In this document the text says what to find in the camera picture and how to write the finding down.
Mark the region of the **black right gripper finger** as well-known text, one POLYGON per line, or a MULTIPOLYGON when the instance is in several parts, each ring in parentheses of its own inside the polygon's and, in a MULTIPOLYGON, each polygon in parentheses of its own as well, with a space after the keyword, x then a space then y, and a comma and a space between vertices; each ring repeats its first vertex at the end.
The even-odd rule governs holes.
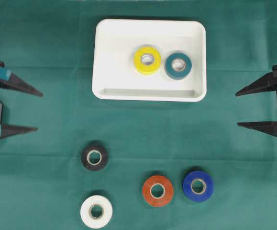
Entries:
POLYGON ((239 122, 237 125, 277 137, 277 121, 239 122))
POLYGON ((242 88, 235 96, 270 91, 277 91, 277 65, 272 67, 272 72, 265 74, 250 85, 242 88))

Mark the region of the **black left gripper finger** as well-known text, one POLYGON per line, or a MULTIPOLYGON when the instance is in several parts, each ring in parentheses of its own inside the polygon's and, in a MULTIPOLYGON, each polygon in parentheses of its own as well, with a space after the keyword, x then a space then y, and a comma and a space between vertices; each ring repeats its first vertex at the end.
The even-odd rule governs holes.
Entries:
POLYGON ((36 127, 25 127, 25 126, 14 126, 14 125, 6 125, 0 124, 0 138, 6 138, 18 134, 24 134, 28 132, 37 131, 36 127))
POLYGON ((3 67, 0 67, 0 87, 9 90, 33 94, 40 97, 43 96, 42 92, 38 91, 36 88, 23 81, 11 70, 3 67))

